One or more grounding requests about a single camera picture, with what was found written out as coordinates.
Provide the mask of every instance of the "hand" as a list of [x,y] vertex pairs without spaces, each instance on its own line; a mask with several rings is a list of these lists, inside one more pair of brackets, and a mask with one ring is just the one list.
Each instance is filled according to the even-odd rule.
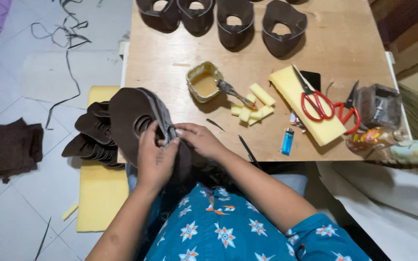
[[229,151],[224,145],[212,134],[212,132],[200,125],[193,123],[174,124],[175,132],[178,137],[188,142],[194,147],[194,150],[201,156],[218,161],[224,152]]
[[173,139],[165,151],[156,145],[158,122],[154,121],[140,136],[138,149],[138,180],[136,187],[145,188],[154,193],[166,185],[174,169],[180,138]]

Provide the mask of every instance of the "red scissors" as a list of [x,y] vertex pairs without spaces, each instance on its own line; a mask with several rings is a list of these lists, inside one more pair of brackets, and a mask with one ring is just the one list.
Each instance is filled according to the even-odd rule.
[[[348,99],[344,103],[339,102],[339,103],[333,104],[333,107],[338,107],[338,106],[340,107],[340,110],[338,112],[338,118],[340,119],[341,123],[345,124],[345,122],[348,121],[348,119],[351,117],[353,113],[356,116],[356,126],[352,130],[348,130],[347,132],[345,132],[345,134],[356,132],[360,125],[359,112],[357,111],[357,108],[354,107],[353,105],[354,95],[356,93],[358,85],[359,85],[359,80],[357,80],[357,82],[352,87],[351,93],[349,94]],[[344,118],[343,118],[343,107],[346,107],[347,109],[349,109],[348,114]]]
[[[319,92],[317,90],[315,90],[315,91],[311,90],[309,88],[309,86],[306,84],[306,82],[303,80],[302,75],[298,72],[298,70],[294,66],[293,66],[293,70],[294,70],[294,73],[296,74],[296,76],[298,77],[299,82],[301,83],[301,86],[304,90],[304,92],[301,94],[301,107],[302,107],[302,111],[304,111],[305,115],[308,118],[310,118],[311,120],[315,121],[315,122],[321,122],[324,119],[329,120],[329,119],[333,118],[333,116],[335,116],[335,110],[333,108],[332,102],[325,95],[323,95],[321,92]],[[314,95],[317,105],[309,97],[309,94]],[[332,111],[332,114],[330,116],[327,116],[325,114],[324,109],[322,108],[322,104],[319,100],[319,96],[322,97],[326,101],[327,105],[330,107],[330,110]],[[309,102],[309,104],[311,104],[312,108],[314,108],[314,110],[317,112],[317,114],[319,115],[318,119],[309,114],[309,112],[306,109],[306,106],[304,105],[304,100],[307,100]]]

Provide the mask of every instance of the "blue floral shirt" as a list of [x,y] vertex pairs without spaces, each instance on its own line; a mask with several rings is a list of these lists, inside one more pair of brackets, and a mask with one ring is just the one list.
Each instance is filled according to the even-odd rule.
[[146,261],[369,261],[346,231],[319,213],[282,234],[254,205],[202,184],[164,223]]

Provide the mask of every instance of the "person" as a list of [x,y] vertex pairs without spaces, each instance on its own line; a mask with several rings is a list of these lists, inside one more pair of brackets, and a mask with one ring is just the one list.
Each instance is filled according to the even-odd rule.
[[219,163],[243,194],[198,183],[160,229],[147,261],[369,261],[346,231],[287,185],[231,152],[206,128],[175,124],[156,145],[157,122],[139,140],[136,188],[86,261],[129,261],[142,244],[151,206],[169,181],[181,139]]

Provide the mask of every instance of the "plywood tabletop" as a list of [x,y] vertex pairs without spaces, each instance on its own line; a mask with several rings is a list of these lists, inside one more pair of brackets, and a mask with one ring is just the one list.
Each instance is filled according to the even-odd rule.
[[[302,134],[298,127],[291,126],[291,108],[275,87],[269,86],[268,76],[291,64],[300,70],[320,73],[323,92],[334,82],[328,91],[332,102],[345,101],[356,80],[360,80],[360,87],[374,83],[393,86],[369,3],[366,0],[309,0],[294,5],[307,15],[308,28],[292,54],[280,60],[270,54],[262,40],[261,21],[269,2],[254,3],[254,38],[239,52],[230,52],[222,46],[216,22],[201,37],[189,34],[183,24],[172,33],[160,33],[143,23],[134,3],[125,87],[143,87],[155,92],[169,109],[172,122],[204,125],[227,148],[246,159],[247,152],[238,133],[258,161],[362,160],[346,148],[345,136],[320,147],[310,134]],[[188,91],[185,75],[203,60],[217,65],[224,79],[241,95],[247,95],[253,83],[262,86],[277,101],[274,114],[247,127],[230,115],[230,103],[241,104],[232,96],[219,94],[206,104],[196,102]],[[350,129],[353,123],[350,120],[348,124],[346,127]],[[280,146],[285,129],[289,127],[295,134],[291,155],[285,156],[280,153]]]

